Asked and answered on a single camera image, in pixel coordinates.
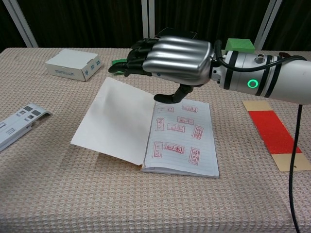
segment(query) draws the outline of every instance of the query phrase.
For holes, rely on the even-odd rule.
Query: black curtain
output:
[[[263,50],[311,51],[311,0],[283,0]]]
[[[0,1],[0,52],[9,47],[26,47],[3,1]]]
[[[18,0],[39,47],[129,48],[143,38],[141,0]]]
[[[197,32],[212,43],[228,38],[255,42],[269,0],[155,0],[155,33],[165,27]]]

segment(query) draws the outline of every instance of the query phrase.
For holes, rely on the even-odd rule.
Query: table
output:
[[[60,50],[10,48],[0,55],[0,119],[30,102],[53,113],[0,153],[0,232],[293,232],[288,173],[277,169],[242,103],[264,98],[212,81],[188,95],[210,103],[219,179],[143,173],[70,144],[111,76],[111,61],[130,50],[77,49],[98,53],[104,63],[87,82],[48,74],[44,62]],[[309,52],[290,54],[311,59]],[[115,79],[152,94],[178,87],[140,75]],[[298,106],[268,101],[293,135]],[[299,146],[309,160],[310,116],[304,106]],[[302,232],[311,232],[310,171],[294,173],[294,202]]]

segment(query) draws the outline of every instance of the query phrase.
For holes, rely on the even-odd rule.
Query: small white box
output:
[[[96,53],[64,49],[45,66],[51,75],[87,81],[102,63]]]

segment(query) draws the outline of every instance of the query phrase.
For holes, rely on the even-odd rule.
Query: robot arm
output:
[[[301,56],[276,57],[229,51],[221,55],[221,42],[214,49],[207,41],[165,36],[137,42],[126,63],[116,63],[109,72],[155,76],[180,84],[172,95],[155,95],[162,103],[178,103],[194,87],[210,80],[220,88],[251,95],[311,103],[311,63]]]

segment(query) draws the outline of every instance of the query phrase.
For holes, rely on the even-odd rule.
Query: white paper sheet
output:
[[[143,163],[153,95],[107,77],[71,143],[130,163]]]
[[[142,171],[219,177],[209,104],[156,103]]]

